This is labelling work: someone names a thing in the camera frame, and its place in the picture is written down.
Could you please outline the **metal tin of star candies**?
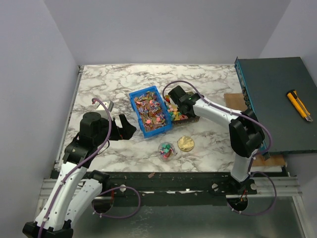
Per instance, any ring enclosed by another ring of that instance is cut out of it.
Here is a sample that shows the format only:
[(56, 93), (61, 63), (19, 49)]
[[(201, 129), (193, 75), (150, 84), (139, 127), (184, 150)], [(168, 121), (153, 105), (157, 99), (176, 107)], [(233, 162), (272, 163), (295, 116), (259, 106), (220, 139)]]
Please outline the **metal tin of star candies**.
[(163, 98), (173, 125), (189, 124), (199, 121), (200, 117), (190, 118), (185, 114), (182, 114), (169, 95), (165, 95)]

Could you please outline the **blue plastic candy bin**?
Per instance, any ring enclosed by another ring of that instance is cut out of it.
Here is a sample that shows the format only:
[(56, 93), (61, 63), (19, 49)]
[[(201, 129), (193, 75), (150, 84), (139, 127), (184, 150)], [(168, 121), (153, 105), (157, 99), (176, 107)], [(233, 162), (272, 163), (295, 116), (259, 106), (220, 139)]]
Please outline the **blue plastic candy bin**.
[(172, 129), (169, 112), (156, 86), (129, 94), (137, 121), (145, 138), (150, 138)]

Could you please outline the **gold round lid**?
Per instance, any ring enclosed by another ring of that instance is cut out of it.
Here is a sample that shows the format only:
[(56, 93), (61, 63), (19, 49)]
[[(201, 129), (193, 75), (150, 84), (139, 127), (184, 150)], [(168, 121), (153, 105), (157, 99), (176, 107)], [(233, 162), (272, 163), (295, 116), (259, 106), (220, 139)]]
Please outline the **gold round lid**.
[(189, 152), (194, 148), (195, 142), (189, 136), (182, 136), (179, 138), (177, 145), (181, 151)]

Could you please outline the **clear plastic round container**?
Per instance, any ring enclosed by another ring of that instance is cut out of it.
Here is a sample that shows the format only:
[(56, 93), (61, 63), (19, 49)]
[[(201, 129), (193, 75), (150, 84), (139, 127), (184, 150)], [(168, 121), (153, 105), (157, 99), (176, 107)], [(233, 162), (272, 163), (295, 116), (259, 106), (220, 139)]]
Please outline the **clear plastic round container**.
[(175, 150), (175, 147), (172, 143), (169, 142), (163, 142), (158, 147), (158, 157), (163, 162), (169, 162), (173, 160), (174, 157), (176, 157), (177, 152)]

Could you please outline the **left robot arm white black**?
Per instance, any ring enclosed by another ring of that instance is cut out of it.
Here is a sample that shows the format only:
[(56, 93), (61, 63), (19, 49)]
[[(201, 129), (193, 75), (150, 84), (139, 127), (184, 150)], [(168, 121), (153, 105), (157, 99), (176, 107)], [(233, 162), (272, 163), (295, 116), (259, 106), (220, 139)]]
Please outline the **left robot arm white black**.
[(97, 112), (85, 113), (80, 130), (64, 151), (63, 164), (52, 192), (33, 222), (27, 222), (23, 234), (28, 238), (70, 238), (81, 215), (93, 199), (109, 192), (109, 175), (93, 171), (83, 187), (76, 191), (99, 149), (109, 140), (129, 140), (136, 127), (124, 114), (119, 116), (122, 126), (114, 119), (105, 119)]

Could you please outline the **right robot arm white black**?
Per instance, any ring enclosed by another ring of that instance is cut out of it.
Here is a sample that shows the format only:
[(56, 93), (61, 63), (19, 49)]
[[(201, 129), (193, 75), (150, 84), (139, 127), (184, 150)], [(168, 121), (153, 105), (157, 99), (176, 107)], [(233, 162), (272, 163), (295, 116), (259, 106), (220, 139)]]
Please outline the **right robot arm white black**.
[(168, 95), (182, 114), (208, 119), (229, 130), (235, 161), (231, 171), (233, 179), (228, 181), (228, 189), (233, 194), (245, 190), (251, 160), (265, 138), (254, 112), (250, 109), (239, 111), (221, 106), (199, 93), (190, 95), (181, 86), (174, 87)]

